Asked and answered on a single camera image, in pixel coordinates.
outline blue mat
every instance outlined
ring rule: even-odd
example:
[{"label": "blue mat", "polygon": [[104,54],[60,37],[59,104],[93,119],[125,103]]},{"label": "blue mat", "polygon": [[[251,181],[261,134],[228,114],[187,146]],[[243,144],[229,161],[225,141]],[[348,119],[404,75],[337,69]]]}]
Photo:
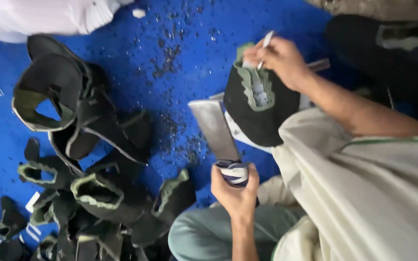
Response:
[{"label": "blue mat", "polygon": [[[111,96],[121,110],[146,108],[151,112],[155,125],[152,157],[141,180],[153,195],[164,179],[188,168],[198,190],[194,207],[215,200],[209,190],[209,171],[215,158],[187,103],[224,91],[237,46],[256,42],[275,30],[293,39],[308,62],[330,57],[332,69],[323,72],[325,77],[342,85],[353,79],[322,39],[330,16],[302,0],[156,0],[140,5],[148,10],[145,18],[134,18],[134,6],[125,7],[110,24],[91,35],[58,39],[83,59],[106,69]],[[46,133],[31,132],[11,111],[13,87],[28,64],[24,44],[0,42],[0,197],[10,196],[21,209],[34,192],[42,191],[18,179],[16,169],[19,162],[25,162],[27,139],[35,136],[40,140],[42,156],[54,155]],[[237,145],[243,161],[257,165],[261,181],[279,174],[270,154]],[[81,161],[82,167],[110,149],[100,143]],[[56,227],[51,224],[39,229],[42,238]]]}]

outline white fabric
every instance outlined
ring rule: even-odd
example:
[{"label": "white fabric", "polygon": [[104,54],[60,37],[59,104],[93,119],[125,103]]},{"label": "white fabric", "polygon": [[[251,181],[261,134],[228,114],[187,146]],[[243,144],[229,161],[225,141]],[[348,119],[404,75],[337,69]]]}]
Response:
[{"label": "white fabric", "polygon": [[21,43],[36,33],[89,34],[133,1],[0,0],[0,41]]},{"label": "white fabric", "polygon": [[418,261],[418,138],[359,138],[317,108],[279,129],[272,153],[305,209],[273,260]]}]

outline pile of shoe uppers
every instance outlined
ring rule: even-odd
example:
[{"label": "pile of shoe uppers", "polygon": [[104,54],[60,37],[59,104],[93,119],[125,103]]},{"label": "pile of shoe uppers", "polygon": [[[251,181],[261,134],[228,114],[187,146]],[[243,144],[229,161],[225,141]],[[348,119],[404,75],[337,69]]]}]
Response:
[{"label": "pile of shoe uppers", "polygon": [[[137,251],[166,248],[171,223],[195,202],[195,192],[186,170],[166,180],[154,201],[137,182],[149,157],[148,112],[119,114],[107,95],[104,70],[55,39],[34,35],[27,47],[32,62],[15,86],[12,109],[29,129],[48,133],[56,155],[40,157],[39,143],[31,138],[18,173],[22,181],[45,188],[30,222],[56,222],[59,228],[32,260],[134,260]],[[60,120],[36,111],[45,100]],[[114,149],[82,170],[78,160],[99,139]],[[168,259],[162,255],[153,259]]]}]

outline person's right hand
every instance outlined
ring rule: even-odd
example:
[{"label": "person's right hand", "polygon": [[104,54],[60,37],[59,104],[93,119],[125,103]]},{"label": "person's right hand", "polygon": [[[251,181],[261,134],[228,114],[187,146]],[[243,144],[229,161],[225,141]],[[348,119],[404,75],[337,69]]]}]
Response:
[{"label": "person's right hand", "polygon": [[263,48],[264,39],[256,46],[244,51],[244,61],[257,66],[263,61],[262,67],[274,70],[289,89],[301,92],[301,84],[305,77],[312,74],[296,45],[289,40],[273,37],[269,45]]}]

